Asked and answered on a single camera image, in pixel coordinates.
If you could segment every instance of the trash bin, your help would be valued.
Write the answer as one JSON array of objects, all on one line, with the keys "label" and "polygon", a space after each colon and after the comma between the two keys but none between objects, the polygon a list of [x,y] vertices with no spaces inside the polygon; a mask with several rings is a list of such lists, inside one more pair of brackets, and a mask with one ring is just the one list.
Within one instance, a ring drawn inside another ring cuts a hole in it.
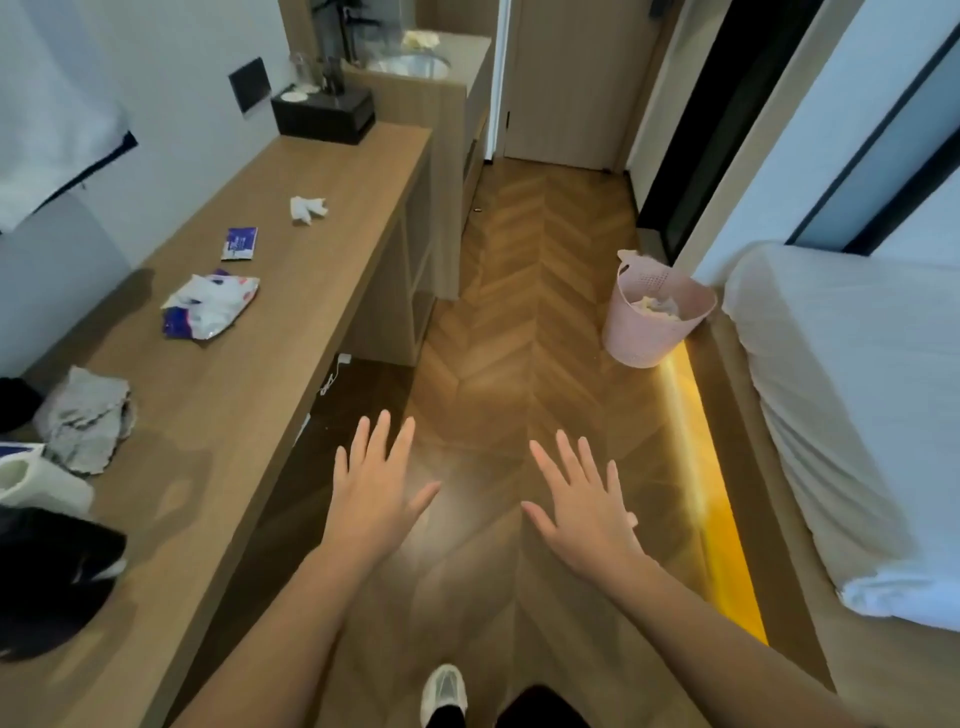
[{"label": "trash bin", "polygon": [[[656,367],[717,305],[716,294],[636,251],[619,251],[620,267],[610,299],[603,345],[621,364],[637,369]],[[631,306],[644,296],[672,298],[680,321],[642,313]]]}]

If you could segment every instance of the wooden desk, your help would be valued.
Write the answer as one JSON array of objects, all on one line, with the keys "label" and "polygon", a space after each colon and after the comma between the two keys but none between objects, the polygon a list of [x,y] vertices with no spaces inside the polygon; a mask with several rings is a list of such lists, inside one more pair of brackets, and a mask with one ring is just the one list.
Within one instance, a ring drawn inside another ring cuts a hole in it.
[{"label": "wooden desk", "polygon": [[[358,147],[274,140],[37,365],[41,382],[76,363],[132,385],[136,428],[93,481],[94,513],[129,535],[130,566],[80,635],[0,666],[0,725],[162,723],[429,139],[381,123]],[[294,195],[326,197],[326,219],[291,223]],[[255,258],[221,263],[237,226],[259,227]],[[256,299],[208,344],[165,340],[163,301],[221,266],[260,277]]]}]

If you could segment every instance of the forearm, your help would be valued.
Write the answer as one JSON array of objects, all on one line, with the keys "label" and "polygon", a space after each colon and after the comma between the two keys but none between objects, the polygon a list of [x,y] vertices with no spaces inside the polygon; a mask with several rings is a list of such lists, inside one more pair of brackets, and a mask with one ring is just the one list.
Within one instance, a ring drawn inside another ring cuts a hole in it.
[{"label": "forearm", "polygon": [[174,728],[299,728],[366,573],[323,546],[310,553]]},{"label": "forearm", "polygon": [[716,728],[858,728],[839,699],[639,556],[608,585]]}]

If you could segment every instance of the sink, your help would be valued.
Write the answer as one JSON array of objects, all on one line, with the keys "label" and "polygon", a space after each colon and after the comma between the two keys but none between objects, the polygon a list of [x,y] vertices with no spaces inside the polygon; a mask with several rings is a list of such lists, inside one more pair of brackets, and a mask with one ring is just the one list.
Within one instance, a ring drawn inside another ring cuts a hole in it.
[{"label": "sink", "polygon": [[439,56],[425,53],[404,53],[367,63],[370,71],[392,73],[395,76],[413,76],[418,79],[442,81],[450,75],[450,64]]}]

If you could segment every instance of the shoe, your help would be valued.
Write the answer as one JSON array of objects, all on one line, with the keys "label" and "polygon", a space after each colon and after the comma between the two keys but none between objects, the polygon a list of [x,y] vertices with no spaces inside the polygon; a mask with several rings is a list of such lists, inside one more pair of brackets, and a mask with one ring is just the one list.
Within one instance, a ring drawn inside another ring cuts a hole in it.
[{"label": "shoe", "polygon": [[434,712],[446,705],[456,705],[467,714],[467,686],[453,665],[440,665],[427,678],[420,701],[420,725],[426,728]]}]

